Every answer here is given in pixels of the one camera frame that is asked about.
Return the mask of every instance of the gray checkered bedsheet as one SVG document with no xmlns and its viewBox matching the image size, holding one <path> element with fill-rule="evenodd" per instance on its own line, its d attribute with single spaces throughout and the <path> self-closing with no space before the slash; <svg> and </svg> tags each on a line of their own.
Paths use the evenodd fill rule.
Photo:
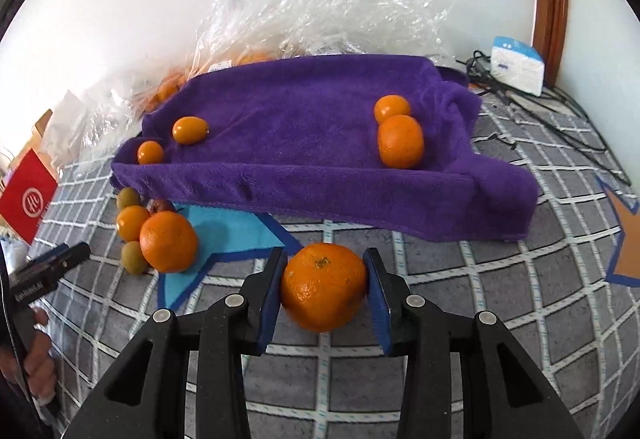
<svg viewBox="0 0 640 439">
<path fill-rule="evenodd" d="M 601 145 L 584 121 L 547 117 L 585 142 Z M 494 133 L 517 142 L 516 148 L 488 139 Z M 595 174 L 603 172 L 539 124 L 524 118 L 516 123 L 490 100 L 482 107 L 473 145 L 479 153 L 528 167 L 538 180 L 538 207 L 525 241 L 434 244 L 353 223 L 279 220 L 302 244 L 336 242 L 357 254 L 377 247 L 412 292 L 445 311 L 496 312 L 559 392 L 585 437 L 605 437 L 638 388 L 640 290 L 603 281 L 619 232 L 596 181 Z M 613 166 L 608 154 L 604 160 Z M 79 180 L 68 168 L 31 249 L 35 256 L 56 243 L 81 240 L 92 248 L 91 260 L 40 301 L 51 316 L 60 373 L 60 431 L 156 310 L 158 275 L 130 276 L 118 266 L 122 243 L 113 225 L 109 176 L 110 160 L 96 162 Z M 603 178 L 634 198 L 611 176 Z M 242 279 L 263 264 L 217 264 L 178 313 L 204 310 L 236 292 Z M 193 354 L 187 385 L 185 434 L 190 438 L 196 358 Z M 321 335 L 299 329 L 282 311 L 267 353 L 244 358 L 243 367 L 254 439 L 395 437 L 404 362 L 381 355 L 366 307 L 346 327 Z M 452 436 L 459 438 L 457 355 L 452 355 L 452 395 Z"/>
</svg>

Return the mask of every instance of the black wire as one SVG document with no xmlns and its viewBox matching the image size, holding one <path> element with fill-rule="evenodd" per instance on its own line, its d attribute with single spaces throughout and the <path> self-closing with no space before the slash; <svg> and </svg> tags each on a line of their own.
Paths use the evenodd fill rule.
<svg viewBox="0 0 640 439">
<path fill-rule="evenodd" d="M 18 337 L 16 339 L 15 336 L 15 326 L 14 326 L 14 322 L 12 321 L 11 317 L 9 316 L 9 304 L 10 304 L 10 300 L 11 300 L 11 290 L 10 290 L 10 284 L 9 284 L 9 272 L 7 271 L 6 268 L 6 262 L 4 260 L 4 253 L 2 251 L 2 247 L 0 246 L 0 298 L 2 299 L 2 314 L 4 315 L 4 320 L 6 321 L 6 328 L 7 328 L 7 332 L 9 334 L 9 339 L 11 342 L 11 347 L 14 351 L 14 356 L 15 356 L 15 361 L 16 364 L 18 366 L 17 369 L 17 375 L 20 376 L 22 378 L 22 386 L 26 388 L 27 390 L 27 394 L 25 394 L 26 399 L 28 400 L 28 402 L 30 403 L 30 408 L 31 408 L 31 412 L 33 413 L 33 417 L 36 421 L 36 427 L 38 429 L 38 432 L 43 436 L 46 437 L 46 431 L 44 430 L 44 423 L 42 422 L 42 419 L 40 419 L 40 414 L 38 413 L 38 410 L 36 409 L 36 405 L 33 402 L 33 398 L 28 394 L 29 392 L 29 384 L 27 382 L 27 373 L 24 371 L 24 364 L 22 362 L 22 360 L 20 359 L 20 356 L 18 354 L 18 342 L 17 339 L 19 340 L 20 338 Z"/>
<path fill-rule="evenodd" d="M 521 111 L 525 112 L 531 118 L 533 118 L 538 123 L 540 123 L 543 127 L 546 127 L 548 130 L 553 132 L 562 142 L 566 143 L 568 146 L 570 146 L 574 150 L 577 150 L 582 156 L 585 157 L 585 159 L 587 159 L 588 161 L 596 165 L 598 168 L 611 174 L 613 177 L 616 177 L 620 182 L 624 183 L 625 185 L 631 186 L 631 180 L 628 178 L 628 176 L 624 172 L 616 156 L 610 150 L 606 140 L 603 138 L 600 131 L 593 125 L 593 123 L 589 119 L 589 116 L 587 115 L 585 110 L 582 108 L 582 106 L 575 99 L 573 99 L 570 95 L 567 94 L 567 92 L 563 91 L 558 87 L 544 87 L 542 94 L 540 96 L 536 96 L 536 95 L 527 93 L 523 90 L 520 90 L 516 87 L 512 87 L 510 85 L 502 83 L 500 82 L 500 80 L 496 79 L 491 74 L 491 71 L 489 71 L 488 65 L 490 61 L 491 59 L 487 55 L 485 55 L 482 51 L 475 50 L 473 57 L 465 62 L 466 74 L 469 78 L 469 81 L 471 83 L 477 84 L 484 88 L 484 90 L 481 93 L 479 93 L 478 96 L 492 93 L 495 96 L 497 96 L 497 98 L 500 99 L 500 101 L 507 107 L 509 107 L 511 104 L 517 105 Z M 591 127 L 596 132 L 599 139 L 604 143 L 605 146 L 603 147 L 592 146 L 592 145 L 589 145 L 588 143 L 583 142 L 582 140 L 579 140 L 578 138 L 575 138 L 571 134 L 568 134 L 564 130 L 561 130 L 560 127 L 557 127 L 549 123 L 544 118 L 537 115 L 535 112 L 531 111 L 530 109 L 527 109 L 520 102 L 516 101 L 513 98 L 513 96 L 522 97 L 527 101 L 530 101 L 542 107 L 543 109 L 546 109 L 547 111 L 551 111 L 551 112 L 557 112 L 557 111 L 550 108 L 548 105 L 545 105 L 544 103 L 540 102 L 539 100 L 546 99 L 546 100 L 555 100 L 555 101 L 561 102 L 568 109 L 570 109 L 576 116 L 589 122 Z M 622 172 L 620 174 L 618 172 L 615 172 L 613 169 L 609 168 L 608 166 L 604 165 L 599 160 L 597 160 L 594 156 L 591 155 L 591 152 L 587 152 L 587 150 L 590 150 L 592 152 L 600 152 L 600 153 L 609 152 L 614 159 L 615 165 L 617 165 L 617 167 L 619 167 L 619 169 Z"/>
</svg>

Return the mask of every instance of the purple cloth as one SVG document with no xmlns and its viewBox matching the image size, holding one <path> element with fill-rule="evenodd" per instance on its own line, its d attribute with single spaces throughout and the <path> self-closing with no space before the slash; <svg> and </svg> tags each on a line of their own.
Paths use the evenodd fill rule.
<svg viewBox="0 0 640 439">
<path fill-rule="evenodd" d="M 391 93 L 408 99 L 424 131 L 418 170 L 380 162 L 373 107 Z M 353 221 L 428 241 L 522 239 L 536 181 L 524 167 L 473 153 L 480 104 L 420 57 L 319 56 L 224 69 L 190 80 L 145 116 L 142 137 L 117 152 L 112 180 L 151 198 Z M 209 123 L 204 142 L 174 142 L 182 116 Z M 164 146 L 166 162 L 138 165 L 136 149 L 151 139 Z"/>
</svg>

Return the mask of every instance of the silver screw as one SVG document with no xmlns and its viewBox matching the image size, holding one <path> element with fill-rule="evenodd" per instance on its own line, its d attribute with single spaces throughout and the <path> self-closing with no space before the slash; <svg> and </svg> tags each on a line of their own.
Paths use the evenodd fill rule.
<svg viewBox="0 0 640 439">
<path fill-rule="evenodd" d="M 422 307 L 424 305 L 424 298 L 419 294 L 411 294 L 406 298 L 406 304 L 411 307 Z"/>
<path fill-rule="evenodd" d="M 225 304 L 229 307 L 240 307 L 244 304 L 244 297 L 241 294 L 230 294 L 225 298 Z"/>
<path fill-rule="evenodd" d="M 154 313 L 154 322 L 158 322 L 159 324 L 166 322 L 169 318 L 171 318 L 171 311 L 168 309 L 158 309 Z"/>
<path fill-rule="evenodd" d="M 491 311 L 482 311 L 478 316 L 478 320 L 481 321 L 484 325 L 493 325 L 498 319 L 495 317 Z"/>
</svg>

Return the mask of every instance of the red card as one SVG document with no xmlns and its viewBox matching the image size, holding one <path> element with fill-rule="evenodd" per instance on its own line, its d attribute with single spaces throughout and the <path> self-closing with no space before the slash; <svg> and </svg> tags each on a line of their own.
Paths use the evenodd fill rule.
<svg viewBox="0 0 640 439">
<path fill-rule="evenodd" d="M 58 184 L 33 150 L 22 158 L 0 197 L 0 215 L 28 244 Z"/>
</svg>

